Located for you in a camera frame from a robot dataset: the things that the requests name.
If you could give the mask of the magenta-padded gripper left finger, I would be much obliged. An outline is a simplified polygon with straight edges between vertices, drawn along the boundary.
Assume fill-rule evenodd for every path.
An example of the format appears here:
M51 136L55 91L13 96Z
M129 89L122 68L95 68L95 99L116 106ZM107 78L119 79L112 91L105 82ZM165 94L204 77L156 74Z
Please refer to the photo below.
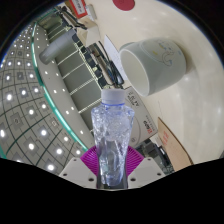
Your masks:
M98 171L98 157L92 147L80 158L73 157L60 173L60 177L81 187L96 187Z

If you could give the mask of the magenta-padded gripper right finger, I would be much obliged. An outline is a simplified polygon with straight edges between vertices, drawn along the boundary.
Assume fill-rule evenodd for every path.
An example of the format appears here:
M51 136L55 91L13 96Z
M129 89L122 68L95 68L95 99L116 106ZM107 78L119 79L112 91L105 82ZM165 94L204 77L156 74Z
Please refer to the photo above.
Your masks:
M128 185L147 185L165 176L153 158L145 158L132 147L128 147L125 171Z

